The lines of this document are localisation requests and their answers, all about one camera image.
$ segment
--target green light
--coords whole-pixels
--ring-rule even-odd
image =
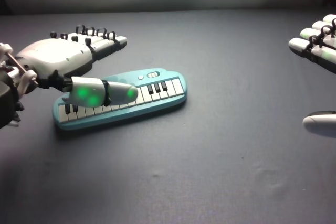
[[[99,105],[99,98],[97,96],[91,96],[88,101],[90,106],[98,106]]]
[[[85,99],[88,94],[89,94],[89,89],[87,88],[80,88],[78,91],[77,91],[77,94],[78,96],[81,98],[81,99]]]
[[[129,98],[133,98],[133,97],[135,96],[135,91],[132,90],[132,89],[129,89],[129,90],[127,91],[127,96],[128,96]]]

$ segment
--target dark table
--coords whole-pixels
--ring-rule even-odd
[[[188,100],[147,119],[62,133],[57,90],[1,129],[0,223],[326,224],[336,222],[336,139],[302,126],[333,110],[336,76],[288,41],[329,11],[200,11],[0,18],[19,52],[78,24],[128,38],[87,77],[182,73]]]

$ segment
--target robotic hand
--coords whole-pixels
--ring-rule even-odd
[[[96,60],[124,48],[125,37],[84,25],[77,26],[75,33],[60,34],[60,38],[55,32],[50,36],[29,45],[16,57],[12,56],[10,45],[0,44],[0,128],[18,126],[16,111],[24,109],[19,100],[37,87],[69,92],[66,103],[91,108],[137,99],[134,86],[79,77],[90,71]]]
[[[336,15],[327,15],[312,28],[302,30],[302,38],[294,38],[289,48],[295,54],[336,73]],[[313,133],[326,133],[335,129],[336,111],[319,111],[303,119],[304,127]]]

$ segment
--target keyboard casing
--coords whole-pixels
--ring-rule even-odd
[[[148,74],[157,72],[157,77],[149,78]],[[62,130],[78,130],[82,128],[88,128],[92,126],[102,125],[106,123],[112,123],[124,119],[129,119],[135,116],[151,113],[154,111],[162,110],[169,108],[171,106],[178,105],[184,102],[187,98],[187,83],[184,77],[175,71],[167,71],[162,68],[153,68],[153,69],[144,69],[137,70],[132,72],[126,72],[117,74],[114,76],[109,76],[106,78],[102,78],[102,80],[113,81],[113,82],[122,82],[136,86],[140,88],[142,86],[147,86],[150,84],[158,83],[161,81],[169,81],[179,78],[180,83],[183,87],[184,94],[178,95],[175,97],[167,98],[164,100],[159,100],[155,102],[145,103],[138,106],[133,106],[130,108],[120,109],[117,111],[107,112],[103,114],[98,114],[94,116],[90,116],[83,119],[78,119],[75,121],[60,123],[59,121],[59,111],[58,107],[60,105],[65,104],[62,100],[63,97],[67,97],[68,93],[64,94],[60,98],[58,98],[53,106],[53,117],[56,125]]]

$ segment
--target blue keyboard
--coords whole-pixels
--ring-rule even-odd
[[[166,109],[186,100],[187,83],[184,77],[174,71],[162,68],[145,69],[109,76],[102,80],[122,82],[137,87],[139,95],[135,102],[100,106],[96,108],[66,105],[58,98],[53,106],[53,116],[57,126],[63,130],[77,130],[96,125],[129,119],[134,116]]]

